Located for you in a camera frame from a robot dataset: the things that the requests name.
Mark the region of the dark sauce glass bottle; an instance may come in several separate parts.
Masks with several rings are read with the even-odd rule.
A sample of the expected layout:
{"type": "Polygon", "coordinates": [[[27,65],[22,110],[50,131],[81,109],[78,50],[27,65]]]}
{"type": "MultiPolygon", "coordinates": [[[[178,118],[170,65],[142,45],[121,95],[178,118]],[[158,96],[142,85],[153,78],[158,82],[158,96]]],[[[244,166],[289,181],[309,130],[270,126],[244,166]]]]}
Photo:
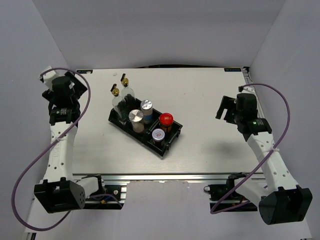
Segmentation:
{"type": "Polygon", "coordinates": [[[133,89],[129,87],[129,79],[126,78],[125,73],[122,74],[120,82],[123,86],[123,89],[121,90],[121,96],[125,100],[126,110],[127,110],[127,113],[129,114],[130,111],[136,108],[135,93],[133,89]]]}

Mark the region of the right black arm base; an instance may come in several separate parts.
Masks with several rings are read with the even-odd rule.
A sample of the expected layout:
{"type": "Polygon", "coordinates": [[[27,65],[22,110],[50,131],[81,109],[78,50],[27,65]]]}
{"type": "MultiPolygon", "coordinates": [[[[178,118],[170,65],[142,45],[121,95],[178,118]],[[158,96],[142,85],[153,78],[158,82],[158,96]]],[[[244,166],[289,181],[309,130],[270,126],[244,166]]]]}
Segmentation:
{"type": "MultiPolygon", "coordinates": [[[[221,199],[229,190],[231,190],[236,184],[235,180],[244,178],[246,174],[235,173],[228,176],[225,183],[222,184],[209,184],[203,188],[206,194],[210,195],[210,208],[212,208],[219,199],[221,199]]],[[[243,195],[231,193],[226,199],[224,199],[214,210],[215,212],[256,212],[257,207],[250,203],[243,195]]]]}

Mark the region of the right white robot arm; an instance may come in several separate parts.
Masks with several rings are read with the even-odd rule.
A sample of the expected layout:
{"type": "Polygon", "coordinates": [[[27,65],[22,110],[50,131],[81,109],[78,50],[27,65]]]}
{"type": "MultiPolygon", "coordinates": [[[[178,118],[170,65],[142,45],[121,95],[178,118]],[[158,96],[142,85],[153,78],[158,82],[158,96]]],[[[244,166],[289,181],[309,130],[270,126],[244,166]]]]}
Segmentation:
{"type": "Polygon", "coordinates": [[[251,180],[251,174],[233,178],[225,188],[227,197],[236,200],[245,197],[267,225],[301,222],[309,209],[313,195],[302,188],[284,163],[274,141],[272,129],[265,118],[258,116],[257,98],[252,93],[239,93],[236,98],[223,96],[217,119],[237,126],[244,140],[258,160],[267,187],[251,180]]]}

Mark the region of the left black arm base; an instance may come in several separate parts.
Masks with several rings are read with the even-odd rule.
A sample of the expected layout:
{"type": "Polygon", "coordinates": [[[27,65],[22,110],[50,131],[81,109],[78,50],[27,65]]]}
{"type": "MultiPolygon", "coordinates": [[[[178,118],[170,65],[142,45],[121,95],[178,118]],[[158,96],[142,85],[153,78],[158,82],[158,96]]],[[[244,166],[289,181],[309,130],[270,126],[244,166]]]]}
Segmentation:
{"type": "Polygon", "coordinates": [[[98,179],[98,190],[85,200],[86,210],[121,210],[124,198],[121,197],[122,186],[105,183],[101,175],[95,175],[98,179]]]}

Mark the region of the red-lid dark sauce jar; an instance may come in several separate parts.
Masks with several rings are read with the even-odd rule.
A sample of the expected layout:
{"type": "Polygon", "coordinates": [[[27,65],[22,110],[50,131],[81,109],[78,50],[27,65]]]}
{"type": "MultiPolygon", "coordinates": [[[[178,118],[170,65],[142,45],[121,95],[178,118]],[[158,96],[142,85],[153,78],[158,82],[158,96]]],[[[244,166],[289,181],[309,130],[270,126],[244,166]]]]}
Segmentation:
{"type": "Polygon", "coordinates": [[[162,113],[159,116],[159,126],[165,132],[169,133],[174,123],[174,117],[170,113],[162,113]]]}

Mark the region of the clear oil glass bottle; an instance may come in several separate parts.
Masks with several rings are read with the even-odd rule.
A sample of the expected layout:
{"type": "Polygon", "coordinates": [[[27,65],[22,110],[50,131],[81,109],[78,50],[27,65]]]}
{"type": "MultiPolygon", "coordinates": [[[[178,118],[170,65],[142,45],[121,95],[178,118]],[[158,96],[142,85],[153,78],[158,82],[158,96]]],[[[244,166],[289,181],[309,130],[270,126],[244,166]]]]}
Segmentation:
{"type": "Polygon", "coordinates": [[[121,124],[125,125],[129,119],[129,108],[125,99],[121,96],[117,84],[114,83],[110,92],[113,95],[112,105],[117,114],[117,119],[121,124]]]}

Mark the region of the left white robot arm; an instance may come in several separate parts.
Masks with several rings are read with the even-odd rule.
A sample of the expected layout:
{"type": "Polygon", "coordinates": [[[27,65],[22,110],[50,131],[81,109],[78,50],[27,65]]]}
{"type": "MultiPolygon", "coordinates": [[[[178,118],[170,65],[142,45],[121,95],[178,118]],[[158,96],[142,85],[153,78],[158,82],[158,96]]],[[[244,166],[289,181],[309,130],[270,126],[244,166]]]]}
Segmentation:
{"type": "Polygon", "coordinates": [[[34,195],[49,213],[80,210],[86,199],[99,200],[106,187],[100,175],[73,177],[73,148],[78,131],[77,119],[82,114],[79,99],[87,91],[73,73],[59,75],[55,70],[45,73],[40,80],[48,87],[42,97],[48,102],[52,147],[42,181],[34,186],[34,195]]]}

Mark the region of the small silver-lid spice jar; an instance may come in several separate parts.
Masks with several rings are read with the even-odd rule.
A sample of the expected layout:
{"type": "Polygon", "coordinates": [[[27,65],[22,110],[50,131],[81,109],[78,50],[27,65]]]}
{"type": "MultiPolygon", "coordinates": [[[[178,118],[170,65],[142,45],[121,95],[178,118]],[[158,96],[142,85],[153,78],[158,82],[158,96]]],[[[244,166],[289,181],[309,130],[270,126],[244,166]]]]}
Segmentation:
{"type": "Polygon", "coordinates": [[[151,136],[152,142],[156,147],[161,148],[164,145],[166,134],[161,128],[154,129],[151,136]]]}

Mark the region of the silver-lid clear shaker jar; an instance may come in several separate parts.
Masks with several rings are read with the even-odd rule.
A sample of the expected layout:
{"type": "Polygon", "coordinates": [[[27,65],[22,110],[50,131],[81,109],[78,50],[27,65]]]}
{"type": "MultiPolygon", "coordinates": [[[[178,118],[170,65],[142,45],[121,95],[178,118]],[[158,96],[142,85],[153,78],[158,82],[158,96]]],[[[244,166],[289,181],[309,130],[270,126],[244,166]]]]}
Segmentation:
{"type": "Polygon", "coordinates": [[[133,109],[128,114],[132,129],[136,133],[142,133],[145,130],[143,113],[139,109],[133,109]]]}

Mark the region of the white blue-label shaker bottle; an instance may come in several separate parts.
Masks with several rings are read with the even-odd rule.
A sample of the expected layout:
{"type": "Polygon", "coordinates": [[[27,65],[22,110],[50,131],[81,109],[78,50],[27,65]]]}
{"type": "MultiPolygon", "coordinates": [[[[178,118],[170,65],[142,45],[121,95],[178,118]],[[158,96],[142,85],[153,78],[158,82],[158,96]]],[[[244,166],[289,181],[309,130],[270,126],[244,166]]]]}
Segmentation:
{"type": "Polygon", "coordinates": [[[140,109],[143,113],[143,121],[145,124],[150,124],[153,119],[153,103],[145,99],[140,103],[140,109]]]}

